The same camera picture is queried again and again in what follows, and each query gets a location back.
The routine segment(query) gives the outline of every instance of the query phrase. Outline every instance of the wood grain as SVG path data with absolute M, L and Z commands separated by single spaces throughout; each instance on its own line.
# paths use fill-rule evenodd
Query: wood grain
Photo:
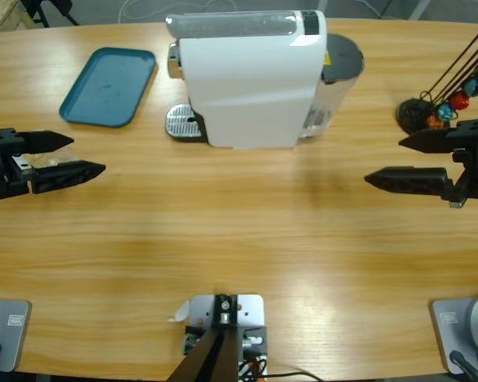
M 326 379 L 443 372 L 428 304 L 478 294 L 478 201 L 393 195 L 363 176 L 447 166 L 399 147 L 393 113 L 428 88 L 478 25 L 330 20 L 366 69 L 330 130 L 293 150 L 171 141 L 164 25 L 0 33 L 0 128 L 51 129 L 106 163 L 72 189 L 0 201 L 0 298 L 33 304 L 20 370 L 164 379 L 182 359 L 192 294 L 265 299 L 270 370 Z M 148 49 L 159 70 L 133 121 L 109 129 L 57 111 L 93 51 Z M 460 113 L 478 116 L 478 98 Z

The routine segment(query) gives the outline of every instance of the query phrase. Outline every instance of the sticker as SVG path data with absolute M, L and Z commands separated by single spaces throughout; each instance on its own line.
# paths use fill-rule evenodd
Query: sticker
M 9 320 L 7 320 L 7 326 L 23 326 L 25 316 L 11 314 Z
M 441 313 L 441 321 L 443 324 L 456 324 L 459 320 L 456 319 L 455 312 Z
M 326 51 L 326 54 L 324 55 L 324 65 L 331 65 L 331 56 L 328 51 Z

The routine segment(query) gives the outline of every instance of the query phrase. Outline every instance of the blue tray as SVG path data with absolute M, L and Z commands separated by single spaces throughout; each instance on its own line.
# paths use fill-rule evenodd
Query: blue tray
M 154 54 L 147 50 L 97 49 L 65 97 L 61 117 L 109 127 L 129 123 L 154 66 Z

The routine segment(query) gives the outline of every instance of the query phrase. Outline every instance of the orange ball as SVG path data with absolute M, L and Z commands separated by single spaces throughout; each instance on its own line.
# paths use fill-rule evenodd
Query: orange ball
M 445 126 L 445 122 L 439 120 L 435 114 L 431 114 L 427 117 L 427 126 L 429 129 L 442 129 Z

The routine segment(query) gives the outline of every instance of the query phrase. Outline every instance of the wire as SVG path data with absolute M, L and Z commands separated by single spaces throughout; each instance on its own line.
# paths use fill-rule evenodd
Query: wire
M 388 0 L 388 1 L 386 2 L 386 4 L 384 5 L 384 8 L 383 8 L 382 11 L 381 11 L 381 17 L 382 17 L 382 16 L 384 15 L 384 13 L 388 10 L 388 8 L 389 8 L 389 6 L 391 5 L 391 2 L 392 2 L 392 1 L 393 1 L 393 0 Z
M 315 382 L 324 382 L 315 374 L 310 372 L 283 372 L 280 374 L 263 374 L 264 370 L 267 368 L 268 360 L 265 358 L 259 359 L 255 358 L 252 360 L 245 361 L 239 367 L 239 370 L 242 370 L 246 365 L 248 369 L 244 371 L 240 376 L 239 380 L 244 382 L 256 382 L 259 379 L 263 378 L 285 378 L 286 376 L 309 376 Z
M 313 378 L 316 382 L 324 382 L 318 376 L 311 374 L 310 372 L 284 372 L 282 374 L 264 374 L 259 376 L 260 378 L 284 378 L 286 376 L 309 376 Z
M 381 13 L 376 10 L 373 6 L 370 5 L 370 3 L 367 1 L 367 0 L 354 0 L 355 2 L 358 2 L 360 4 L 363 4 L 366 8 L 368 8 L 369 10 L 372 11 L 372 13 L 375 14 L 375 16 L 377 16 L 377 18 L 381 18 L 382 15 Z
M 355 2 L 358 2 L 359 4 L 363 4 L 366 8 L 368 8 L 369 10 L 372 11 L 372 13 L 377 16 L 377 18 L 389 18 L 391 20 L 400 20 L 400 18 L 392 18 L 392 17 L 389 17 L 389 16 L 385 16 L 383 17 L 382 15 L 384 14 L 384 12 L 386 11 L 386 8 L 381 12 L 379 12 L 378 10 L 376 10 L 367 0 L 354 0 Z
M 150 1 L 150 0 L 126 0 L 123 3 L 123 5 L 120 7 L 119 16 L 117 17 L 117 24 L 120 24 L 122 20 L 122 16 L 124 16 L 127 20 L 131 20 L 131 21 L 146 20 L 148 18 L 151 18 L 152 16 L 155 16 L 156 14 L 162 14 L 163 12 L 167 12 L 168 10 L 172 10 L 178 6 L 193 6 L 195 8 L 199 8 L 200 12 L 205 12 L 210 7 L 210 5 L 215 2 L 228 2 L 232 6 L 234 12 L 237 10 L 237 4 L 234 0 L 209 0 L 203 5 L 198 4 L 196 2 L 180 2 L 177 4 L 166 6 L 165 8 L 162 8 L 161 10 L 156 10 L 149 14 L 144 14 L 142 16 L 131 16 L 127 12 L 127 8 L 129 8 L 130 6 L 133 6 L 134 4 L 138 4 L 139 2 L 145 2 L 145 1 Z

